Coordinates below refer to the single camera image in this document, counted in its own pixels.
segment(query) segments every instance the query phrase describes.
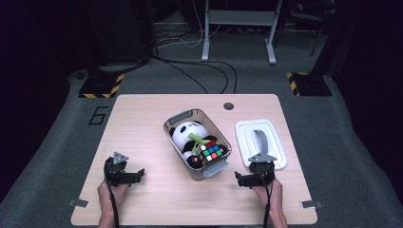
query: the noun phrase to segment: black cable on floor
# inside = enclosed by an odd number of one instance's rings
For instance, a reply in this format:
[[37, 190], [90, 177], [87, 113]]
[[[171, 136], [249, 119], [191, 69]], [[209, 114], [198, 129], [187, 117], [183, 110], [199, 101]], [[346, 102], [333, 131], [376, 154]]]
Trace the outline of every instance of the black cable on floor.
[[201, 83], [199, 83], [196, 79], [194, 79], [192, 76], [188, 75], [188, 74], [185, 73], [182, 69], [180, 69], [180, 68], [178, 68], [178, 67], [172, 65], [171, 63], [169, 63], [169, 62], [166, 62], [166, 63], [167, 63], [168, 65], [170, 65], [170, 66], [176, 68], [176, 69], [179, 70], [180, 72], [182, 72], [184, 75], [186, 75], [187, 77], [189, 77], [191, 80], [195, 81], [197, 84], [199, 84], [199, 86], [201, 86], [201, 88], [204, 90], [204, 92], [205, 92], [206, 94], [208, 93], [207, 90], [205, 89], [205, 87], [204, 87]]
[[[214, 69], [216, 69], [216, 70], [218, 70], [218, 71], [220, 71], [223, 75], [224, 75], [224, 77], [225, 77], [225, 81], [226, 81], [226, 83], [225, 83], [225, 87], [224, 87], [224, 89], [221, 91], [221, 94], [225, 91], [225, 89], [227, 88], [227, 86], [228, 86], [228, 76], [226, 75], [226, 73], [225, 72], [223, 72], [221, 69], [219, 69], [219, 68], [217, 68], [217, 67], [215, 67], [215, 66], [210, 66], [210, 65], [208, 65], [208, 64], [224, 64], [224, 65], [227, 65], [227, 66], [229, 66], [229, 67], [231, 67], [232, 68], [232, 70], [234, 71], [234, 76], [235, 76], [235, 85], [234, 85], [234, 94], [236, 93], [236, 90], [237, 90], [237, 82], [238, 82], [238, 75], [237, 75], [237, 71], [231, 66], [231, 65], [229, 65], [229, 64], [227, 64], [227, 63], [225, 63], [225, 62], [222, 62], [222, 61], [212, 61], [212, 62], [187, 62], [187, 61], [177, 61], [177, 60], [167, 60], [167, 59], [164, 59], [164, 58], [161, 58], [161, 57], [158, 57], [158, 56], [155, 56], [155, 55], [150, 55], [150, 57], [151, 58], [154, 58], [154, 59], [156, 59], [156, 60], [159, 60], [159, 61], [163, 61], [163, 62], [166, 62], [166, 63], [170, 63], [170, 64], [182, 64], [182, 65], [196, 65], [196, 66], [205, 66], [205, 67], [212, 67], [212, 68], [214, 68]], [[203, 89], [204, 89], [204, 91], [206, 91], [206, 89], [199, 83], [199, 82], [197, 82]]]

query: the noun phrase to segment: wooden table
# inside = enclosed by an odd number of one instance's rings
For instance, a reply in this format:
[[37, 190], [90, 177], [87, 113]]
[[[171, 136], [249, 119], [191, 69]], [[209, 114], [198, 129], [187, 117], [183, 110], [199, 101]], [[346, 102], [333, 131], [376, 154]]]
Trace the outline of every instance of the wooden table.
[[[223, 105], [232, 103], [234, 109]], [[185, 110], [199, 108], [232, 146], [229, 165], [215, 176], [194, 181], [163, 131], [163, 123]], [[97, 225], [101, 215], [97, 187], [105, 160], [117, 151], [129, 157], [125, 171], [145, 169], [142, 182], [127, 191], [119, 211], [122, 225], [262, 225], [264, 206], [255, 192], [239, 187], [234, 172], [249, 174], [240, 155], [238, 121], [267, 119], [284, 147], [287, 166], [276, 172], [283, 184], [283, 209], [289, 224], [313, 224], [315, 209], [300, 207], [311, 196], [304, 179], [278, 97], [272, 94], [121, 95], [110, 114], [104, 136], [86, 177], [74, 225]]]

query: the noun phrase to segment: gray carpet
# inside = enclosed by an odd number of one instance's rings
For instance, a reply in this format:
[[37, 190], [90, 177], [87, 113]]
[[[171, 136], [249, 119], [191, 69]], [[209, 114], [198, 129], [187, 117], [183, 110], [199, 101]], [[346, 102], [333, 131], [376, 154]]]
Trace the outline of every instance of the gray carpet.
[[[238, 74], [237, 93], [279, 96], [311, 195], [325, 205], [317, 210], [318, 221], [312, 227], [403, 227], [403, 207], [388, 178], [354, 133], [349, 112], [332, 78], [325, 76], [332, 97], [295, 97], [292, 93], [286, 72], [310, 71], [324, 39], [316, 55], [310, 57], [314, 38], [286, 32], [275, 49], [278, 63], [270, 66], [263, 41], [266, 36], [255, 32], [223, 36], [212, 41], [210, 61], [224, 61], [234, 67]], [[192, 48], [172, 45], [159, 51], [165, 59], [199, 61], [202, 44]], [[224, 76], [213, 68], [175, 66], [205, 85], [208, 93], [220, 93], [225, 86]], [[233, 93], [232, 69], [222, 64], [211, 66], [227, 74], [229, 83], [224, 93]], [[0, 227], [72, 227], [74, 208], [67, 203], [80, 195], [116, 100], [78, 98], [84, 80], [77, 76], [78, 73], [69, 75], [71, 89], [64, 108], [2, 201]], [[176, 68], [151, 59], [127, 73], [118, 91], [118, 95], [153, 93], [203, 90]], [[103, 124], [88, 125], [98, 106], [107, 106], [99, 110], [106, 114]]]

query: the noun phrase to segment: white lid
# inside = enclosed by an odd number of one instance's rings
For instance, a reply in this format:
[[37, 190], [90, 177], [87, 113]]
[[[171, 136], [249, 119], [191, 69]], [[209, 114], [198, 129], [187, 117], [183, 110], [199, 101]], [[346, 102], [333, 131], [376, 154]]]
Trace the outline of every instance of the white lid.
[[235, 130], [240, 147], [240, 154], [242, 155], [243, 164], [247, 170], [249, 170], [248, 167], [251, 163], [248, 159], [261, 152], [261, 132], [263, 132], [267, 138], [268, 155], [277, 158], [277, 160], [274, 161], [275, 169], [281, 170], [285, 167], [287, 158], [285, 157], [284, 149], [282, 148], [275, 127], [269, 120], [240, 121], [236, 124]]

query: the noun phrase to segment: human arm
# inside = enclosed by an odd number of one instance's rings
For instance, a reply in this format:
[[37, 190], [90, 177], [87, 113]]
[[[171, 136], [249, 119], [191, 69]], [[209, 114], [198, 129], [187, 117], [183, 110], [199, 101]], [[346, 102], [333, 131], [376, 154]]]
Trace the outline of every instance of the human arm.
[[[118, 187], [111, 186], [113, 195], [115, 196], [116, 206], [119, 209], [124, 200], [125, 192], [128, 184], [121, 184]], [[106, 182], [103, 181], [98, 187], [98, 196], [101, 205], [101, 217], [99, 220], [99, 228], [112, 228], [115, 224], [113, 215], [112, 202], [110, 200], [110, 193], [107, 189]]]
[[[269, 219], [274, 228], [288, 227], [287, 217], [284, 216], [282, 211], [282, 184], [277, 179], [274, 179], [271, 185], [267, 186], [269, 189], [272, 189]], [[265, 187], [252, 187], [252, 189], [258, 195], [260, 202], [263, 205], [267, 205], [268, 199]]]

